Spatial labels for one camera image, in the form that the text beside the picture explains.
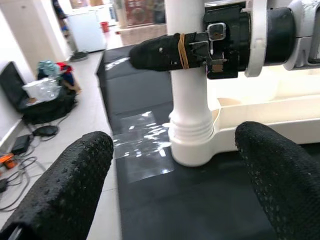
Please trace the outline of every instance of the black round object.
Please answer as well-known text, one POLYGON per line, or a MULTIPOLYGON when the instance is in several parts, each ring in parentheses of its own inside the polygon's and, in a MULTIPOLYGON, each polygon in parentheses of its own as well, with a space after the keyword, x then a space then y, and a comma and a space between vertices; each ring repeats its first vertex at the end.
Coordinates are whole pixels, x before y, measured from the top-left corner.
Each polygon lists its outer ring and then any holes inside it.
POLYGON ((264 65, 281 65, 289 59, 295 46, 295 19, 287 7, 268 10, 267 15, 268 36, 264 65))

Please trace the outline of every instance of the white plastic stand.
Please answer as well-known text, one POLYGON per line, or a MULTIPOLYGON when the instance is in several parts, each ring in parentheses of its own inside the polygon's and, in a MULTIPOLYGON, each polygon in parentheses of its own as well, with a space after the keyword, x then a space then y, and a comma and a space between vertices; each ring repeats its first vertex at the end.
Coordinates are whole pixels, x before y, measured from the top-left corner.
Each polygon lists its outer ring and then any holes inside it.
MULTIPOLYGON (((165 0, 165 6, 169 35, 203 30, 204 0, 165 0)), ((256 36, 251 57, 260 51, 261 60, 251 63, 259 66, 239 78, 207 82, 204 68, 171 72, 169 137, 178 163, 201 166, 215 154, 235 151, 235 130, 245 121, 268 125, 297 144, 320 142, 320 71, 265 67, 259 77, 246 78, 259 75, 264 61, 265 39, 256 36)))
MULTIPOLYGON (((202 32, 204 0, 165 0, 168 35, 202 32)), ((204 67, 171 72, 174 108, 169 137, 174 159, 196 167, 212 157, 213 118, 204 67)))

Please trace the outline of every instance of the white tile floor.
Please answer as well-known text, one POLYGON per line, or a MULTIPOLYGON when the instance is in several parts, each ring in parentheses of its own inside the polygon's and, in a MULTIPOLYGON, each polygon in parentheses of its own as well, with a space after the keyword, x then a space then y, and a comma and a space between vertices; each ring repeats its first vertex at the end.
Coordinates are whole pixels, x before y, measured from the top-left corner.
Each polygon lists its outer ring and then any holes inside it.
MULTIPOLYGON (((31 155, 36 156, 38 161, 46 168, 57 159, 68 145, 82 135, 93 131, 103 131, 111 135, 111 129, 107 121, 106 111, 99 89, 98 78, 95 74, 101 57, 101 52, 92 53, 87 60, 71 64, 74 68, 75 77, 82 88, 82 93, 77 96, 78 105, 72 110, 69 117, 59 125, 59 134, 50 141, 41 142, 31 155)), ((28 130, 24 129, 20 135, 28 133, 28 130)), ((38 144, 38 139, 35 139, 33 144, 36 146, 38 144)), ((28 167, 27 170, 28 174, 31 176, 31 182, 25 193, 27 193, 30 187, 43 173, 43 171, 35 164, 28 167)), ((13 171, 15 170, 13 169, 4 174, 3 177, 9 176, 13 171)), ((23 186, 24 183, 18 186, 9 187, 7 191, 1 194, 0 208, 10 204, 19 195, 23 186)), ((11 214, 12 212, 0 212, 0 226, 3 226, 11 214)), ((116 167, 114 160, 112 160, 111 168, 104 181, 100 200, 87 239, 121 239, 116 167)))

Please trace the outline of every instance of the white wall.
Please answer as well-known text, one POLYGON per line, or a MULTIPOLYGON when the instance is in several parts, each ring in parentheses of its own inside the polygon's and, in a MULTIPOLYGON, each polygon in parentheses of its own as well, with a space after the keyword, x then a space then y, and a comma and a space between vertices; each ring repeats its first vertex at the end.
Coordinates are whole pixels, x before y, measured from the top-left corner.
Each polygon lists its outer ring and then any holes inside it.
POLYGON ((34 74, 39 61, 69 58, 51 0, 0 0, 0 9, 34 74))
POLYGON ((65 61, 71 54, 69 45, 63 36, 51 0, 33 0, 57 61, 65 61))
MULTIPOLYGON (((0 10, 0 66, 9 61, 14 61, 18 71, 25 82, 33 81, 34 75, 11 32, 9 25, 0 10)), ((10 129, 21 118, 20 114, 10 105, 2 88, 0 87, 0 139, 2 139, 10 129)))

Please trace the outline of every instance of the black bag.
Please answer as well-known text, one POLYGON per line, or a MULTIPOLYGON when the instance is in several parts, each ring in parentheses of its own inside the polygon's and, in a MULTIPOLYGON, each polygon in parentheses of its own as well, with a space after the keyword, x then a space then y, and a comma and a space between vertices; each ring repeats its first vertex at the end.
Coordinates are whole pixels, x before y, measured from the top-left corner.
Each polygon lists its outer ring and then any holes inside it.
POLYGON ((25 123, 49 123, 67 115, 75 106, 75 97, 75 91, 69 91, 62 87, 56 99, 28 107, 22 103, 20 112, 23 114, 25 123))
POLYGON ((44 124, 67 115, 75 106, 76 92, 66 87, 60 89, 56 99, 28 106, 29 96, 13 62, 9 62, 0 73, 0 86, 17 112, 23 114, 26 124, 44 124))

